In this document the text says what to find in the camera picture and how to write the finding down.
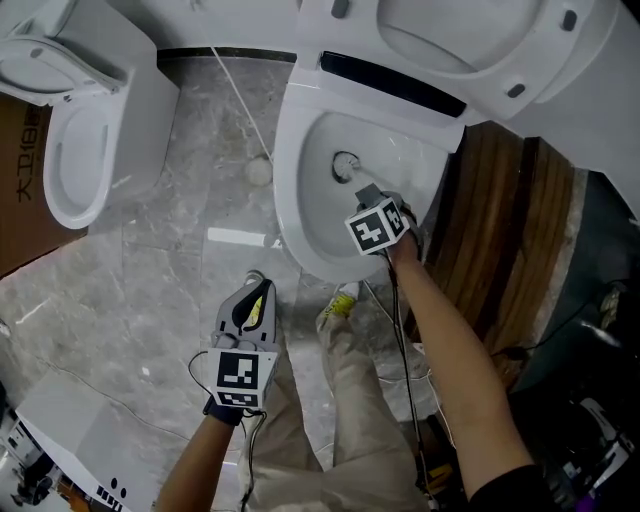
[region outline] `forearm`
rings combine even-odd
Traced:
[[[162,486],[158,512],[208,512],[233,427],[206,416]]]
[[[506,403],[493,363],[473,330],[420,263],[397,268],[450,422],[466,423]]]
[[[458,448],[471,496],[501,474],[531,463],[506,393],[484,346],[417,260],[396,266]]]

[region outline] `wooden panel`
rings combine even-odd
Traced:
[[[467,130],[449,171],[428,262],[434,279],[489,352],[530,346],[564,239],[573,169],[544,141],[523,143],[485,123]],[[522,368],[495,362],[506,385]]]
[[[494,124],[482,125],[482,127],[482,146],[471,207],[451,277],[447,286],[443,288],[445,295],[456,305],[463,287],[467,285],[467,274],[473,265],[476,246],[483,234],[481,225],[491,200],[491,185],[495,176],[494,162],[498,148],[498,130],[501,128]]]
[[[565,185],[564,176],[557,172],[556,159],[549,155],[549,150],[550,147],[541,142],[540,152],[545,158],[540,159],[539,165],[545,165],[544,194],[541,201],[532,203],[536,209],[530,208],[532,222],[527,222],[525,226],[522,250],[518,255],[524,260],[523,272],[518,276],[520,279],[513,298],[505,296],[505,306],[509,312],[504,322],[497,326],[495,341],[491,343],[492,351],[518,344],[518,336],[527,328],[524,321],[529,316],[528,310],[534,307],[532,298],[537,294],[538,287],[546,290],[548,286],[548,283],[540,280],[540,273],[546,266],[553,242]]]
[[[518,186],[521,152],[522,141],[503,130],[498,139],[491,198],[482,220],[473,265],[457,304],[472,326],[482,310],[505,244]]]
[[[467,225],[482,141],[482,128],[480,126],[469,128],[460,168],[451,169],[451,172],[458,173],[458,187],[454,200],[454,209],[446,228],[447,235],[442,244],[433,273],[435,282],[443,290],[446,289],[451,277]]]

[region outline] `black cable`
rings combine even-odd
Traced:
[[[556,327],[553,331],[551,331],[551,333],[537,345],[533,345],[532,347],[518,347],[518,346],[506,347],[506,348],[503,348],[502,350],[499,350],[498,352],[491,354],[491,357],[506,355],[509,359],[514,359],[514,360],[525,359],[527,352],[529,351],[533,352],[535,350],[538,350],[541,346],[551,341],[556,334],[558,334],[562,329],[564,329],[564,327],[567,326],[567,324],[569,324],[569,322],[571,322],[575,317],[577,317],[580,313],[582,313],[582,310],[586,308],[589,304],[591,304],[596,299],[596,297],[600,293],[602,293],[602,290],[611,286],[614,283],[624,284],[627,281],[629,281],[629,279],[612,279],[611,281],[607,281],[606,283],[598,286],[598,288],[589,296],[589,298],[585,302],[582,303],[582,305],[578,309],[576,309],[573,313],[571,313],[563,322],[560,323],[560,325],[558,325],[558,327]]]
[[[196,379],[196,376],[195,376],[195,375],[193,374],[193,372],[191,371],[191,365],[193,364],[193,362],[194,362],[198,357],[200,357],[202,354],[206,354],[206,353],[207,353],[207,351],[206,351],[206,350],[203,350],[203,351],[201,351],[201,352],[198,352],[195,356],[193,356],[193,357],[191,358],[191,361],[189,361],[189,364],[187,365],[187,370],[189,370],[189,375],[191,375],[191,378],[195,381],[195,383],[196,383],[198,386],[200,386],[202,389],[204,389],[208,395],[211,395],[211,391],[209,391],[206,387],[204,387],[204,386],[202,385],[202,383],[201,383],[198,379]]]
[[[248,463],[249,463],[249,488],[247,489],[247,492],[244,493],[244,496],[242,497],[242,501],[241,503],[241,507],[240,510],[241,512],[244,512],[247,503],[249,502],[249,498],[251,497],[251,493],[253,492],[253,487],[254,487],[254,478],[253,478],[253,445],[256,441],[256,437],[258,436],[258,431],[260,430],[260,427],[262,427],[262,425],[264,424],[264,422],[267,420],[267,413],[266,411],[251,411],[249,409],[245,409],[245,411],[249,412],[249,416],[248,417],[253,417],[253,416],[260,416],[260,420],[258,421],[258,424],[256,425],[256,428],[253,429],[253,432],[251,433],[251,439],[249,440],[249,456],[248,456]]]
[[[402,355],[402,365],[404,367],[404,376],[407,381],[407,392],[409,395],[409,407],[411,409],[411,419],[413,421],[413,425],[416,430],[416,437],[418,441],[418,450],[424,455],[424,444],[422,440],[422,433],[420,432],[420,428],[418,427],[418,419],[416,418],[415,410],[414,410],[414,400],[413,400],[413,392],[411,391],[411,375],[409,373],[409,363],[407,362],[407,352],[404,344],[402,343],[402,333],[400,329],[402,326],[400,325],[400,319],[398,318],[398,306],[400,299],[398,297],[398,278],[396,276],[395,270],[393,269],[393,265],[391,264],[391,258],[389,258],[389,254],[387,251],[384,252],[384,256],[387,260],[387,264],[389,265],[389,279],[391,280],[391,291],[392,291],[392,300],[393,300],[393,332],[396,337],[396,341],[398,342],[398,348],[400,349],[400,354]]]

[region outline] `white toilet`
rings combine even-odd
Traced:
[[[609,37],[618,5],[618,0],[303,2],[298,60],[278,121],[274,158],[276,210],[294,257],[332,282],[361,280],[381,268],[380,258],[357,254],[344,227],[356,208],[354,192],[371,181],[394,189],[420,222],[464,126],[521,118],[519,133],[533,126],[527,112],[570,89]],[[627,26],[620,29],[623,36],[629,32]],[[638,35],[632,40],[640,41]],[[625,53],[629,66],[635,46]],[[620,53],[620,44],[610,48]],[[582,90],[593,92],[597,79],[591,84]],[[434,91],[417,92],[424,85]],[[432,101],[421,104],[421,96]],[[580,100],[583,110],[591,109],[586,98]],[[456,110],[455,101],[466,108]],[[578,109],[566,105],[570,98],[556,108],[576,122]],[[637,119],[625,126],[635,126]],[[603,131],[612,133],[602,135],[614,138],[612,128],[608,122]],[[593,153],[597,145],[589,140]],[[355,154],[368,172],[337,183],[331,175],[337,151]],[[637,192],[640,197],[640,186]]]
[[[383,267],[381,258],[358,253],[345,227],[358,206],[355,192],[369,183],[399,192],[421,222],[469,116],[464,104],[455,109],[453,117],[322,69],[294,67],[278,120],[273,180],[282,235],[307,272],[341,283]],[[362,166],[347,183],[332,173],[339,152]]]
[[[0,92],[53,105],[43,177],[60,224],[84,228],[160,176],[179,90],[103,0],[49,0],[0,40]]]

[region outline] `beige pants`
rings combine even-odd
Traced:
[[[415,487],[413,455],[383,395],[366,346],[349,323],[319,319],[324,372],[336,403],[334,467],[323,472],[304,431],[300,397],[286,349],[269,390],[267,420],[253,448],[255,487],[248,509],[428,510]],[[257,421],[252,420],[247,439]],[[240,460],[248,487],[248,442]]]

